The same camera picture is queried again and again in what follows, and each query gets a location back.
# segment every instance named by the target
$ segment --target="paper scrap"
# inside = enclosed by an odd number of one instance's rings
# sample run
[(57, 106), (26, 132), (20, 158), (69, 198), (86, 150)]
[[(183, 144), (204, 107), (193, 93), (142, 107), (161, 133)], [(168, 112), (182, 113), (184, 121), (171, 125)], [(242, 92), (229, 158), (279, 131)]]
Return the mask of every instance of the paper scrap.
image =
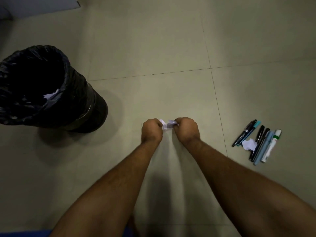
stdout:
[(160, 122), (162, 123), (162, 129), (166, 130), (168, 128), (172, 128), (174, 125), (177, 125), (176, 121), (168, 120), (168, 123), (165, 123), (162, 119), (160, 119)]
[(253, 139), (249, 139), (248, 141), (243, 141), (242, 142), (242, 147), (245, 149), (245, 150), (252, 150), (254, 151), (257, 147), (257, 142), (255, 142)]
[(46, 95), (44, 95), (44, 98), (45, 99), (49, 99), (49, 98), (51, 98), (53, 95), (55, 95), (57, 92), (59, 91), (59, 89), (57, 89), (54, 93), (52, 93), (52, 94), (46, 94)]

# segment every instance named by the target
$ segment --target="black pen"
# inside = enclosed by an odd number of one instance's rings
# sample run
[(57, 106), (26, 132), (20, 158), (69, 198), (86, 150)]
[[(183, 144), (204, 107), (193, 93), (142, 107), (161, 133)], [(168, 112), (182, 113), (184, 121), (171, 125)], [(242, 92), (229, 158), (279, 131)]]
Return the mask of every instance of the black pen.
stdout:
[[(257, 146), (259, 145), (259, 141), (260, 141), (262, 134), (264, 132), (264, 128), (265, 128), (264, 125), (262, 125), (258, 131), (257, 137), (255, 139), (255, 141), (258, 143)], [(253, 154), (254, 154), (254, 151), (251, 151), (250, 156), (249, 156), (249, 160), (251, 160)]]
[(232, 147), (234, 147), (237, 143), (239, 143), (247, 134), (248, 132), (253, 128), (253, 125), (257, 122), (257, 120), (253, 120), (250, 122), (244, 129), (244, 131), (240, 134), (240, 136), (235, 140), (235, 142), (232, 144)]
[(261, 136), (261, 139), (259, 140), (259, 143), (258, 143), (257, 147), (255, 148), (255, 151), (253, 152), (252, 156), (251, 156), (251, 159), (250, 159), (251, 162), (254, 162), (254, 160), (255, 160), (255, 158), (256, 158), (256, 156), (257, 156), (257, 154), (258, 154), (258, 152), (259, 152), (259, 150), (260, 150), (265, 138), (267, 137), (269, 131), (270, 131), (270, 129), (267, 128), (264, 131), (263, 135)]

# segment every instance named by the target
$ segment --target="tile floor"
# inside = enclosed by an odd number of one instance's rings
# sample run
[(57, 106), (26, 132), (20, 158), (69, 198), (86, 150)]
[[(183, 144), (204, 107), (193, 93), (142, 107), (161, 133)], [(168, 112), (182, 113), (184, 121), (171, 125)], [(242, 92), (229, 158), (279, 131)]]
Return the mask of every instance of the tile floor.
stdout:
[[(1, 59), (54, 45), (109, 106), (105, 124), (83, 136), (0, 126), (0, 231), (53, 227), (137, 146), (148, 118), (194, 118), (208, 144), (316, 207), (314, 0), (79, 1), (80, 9), (0, 22)], [(284, 132), (257, 167), (231, 147), (252, 119)], [(172, 131), (135, 217), (143, 236), (239, 236)]]

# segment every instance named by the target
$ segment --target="marker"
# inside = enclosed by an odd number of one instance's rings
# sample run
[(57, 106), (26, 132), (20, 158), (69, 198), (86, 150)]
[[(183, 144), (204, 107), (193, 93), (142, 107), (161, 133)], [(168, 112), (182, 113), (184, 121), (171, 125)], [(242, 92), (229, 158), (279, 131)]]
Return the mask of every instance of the marker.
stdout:
[(274, 134), (274, 131), (269, 131), (268, 135), (267, 135), (267, 138), (264, 140), (263, 144), (262, 144), (262, 147), (261, 149), (259, 150), (258, 152), (258, 155), (256, 156), (253, 164), (256, 166), (257, 164), (259, 164), (259, 162), (261, 161), (265, 151), (267, 150), (268, 148), (268, 145), (273, 137), (273, 134)]
[(251, 129), (253, 128), (253, 125), (257, 122), (257, 120), (251, 121), (244, 129), (244, 131), (239, 135), (239, 137), (235, 140), (235, 142), (232, 144), (232, 147), (234, 147), (236, 144), (238, 144)]
[(257, 122), (253, 125), (252, 129), (245, 135), (245, 137), (244, 137), (240, 142), (238, 142), (238, 143), (236, 144), (236, 146), (240, 146), (241, 143), (242, 143), (245, 139), (247, 139), (248, 136), (250, 136), (250, 134), (255, 130), (255, 128), (257, 128), (257, 127), (260, 125), (260, 123), (261, 123), (261, 121), (257, 121)]
[[(260, 129), (259, 129), (259, 131), (258, 131), (258, 134), (257, 134), (257, 137), (256, 137), (256, 139), (255, 139), (255, 141), (257, 142), (257, 146), (259, 145), (259, 142), (260, 142), (260, 140), (261, 140), (261, 137), (262, 137), (262, 135), (263, 135), (263, 132), (264, 132), (264, 125), (262, 125), (261, 127), (260, 127)], [(252, 155), (254, 154), (254, 151), (251, 151), (251, 153), (250, 153), (250, 156), (249, 156), (249, 160), (251, 161), (251, 157), (252, 157)]]
[(261, 159), (262, 163), (267, 162), (267, 159), (270, 156), (273, 147), (276, 145), (277, 140), (280, 138), (281, 133), (282, 133), (282, 131), (280, 129), (275, 130), (274, 136), (272, 137), (272, 140), (270, 141), (270, 144), (267, 148), (267, 151), (265, 152), (265, 154), (263, 155), (263, 158)]
[(268, 134), (269, 134), (269, 131), (270, 131), (270, 129), (267, 128), (267, 129), (264, 131), (263, 135), (261, 136), (261, 139), (259, 140), (259, 143), (258, 143), (258, 145), (257, 145), (257, 147), (256, 147), (256, 149), (255, 149), (255, 151), (254, 151), (253, 154), (252, 154), (252, 157), (251, 157), (251, 160), (250, 160), (251, 162), (254, 162), (254, 160), (256, 159), (256, 157), (257, 157), (257, 155), (258, 155), (258, 152), (259, 152), (260, 148), (262, 147), (262, 144), (263, 144), (264, 140), (267, 138), (267, 136), (268, 136)]

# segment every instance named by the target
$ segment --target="person's left arm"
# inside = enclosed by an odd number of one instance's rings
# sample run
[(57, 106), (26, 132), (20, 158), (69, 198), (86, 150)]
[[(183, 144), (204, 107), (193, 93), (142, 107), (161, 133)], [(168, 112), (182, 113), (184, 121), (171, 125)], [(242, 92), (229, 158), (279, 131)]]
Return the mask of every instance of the person's left arm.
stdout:
[(162, 123), (149, 119), (141, 144), (93, 184), (61, 217), (50, 237), (122, 236), (150, 159), (162, 140)]

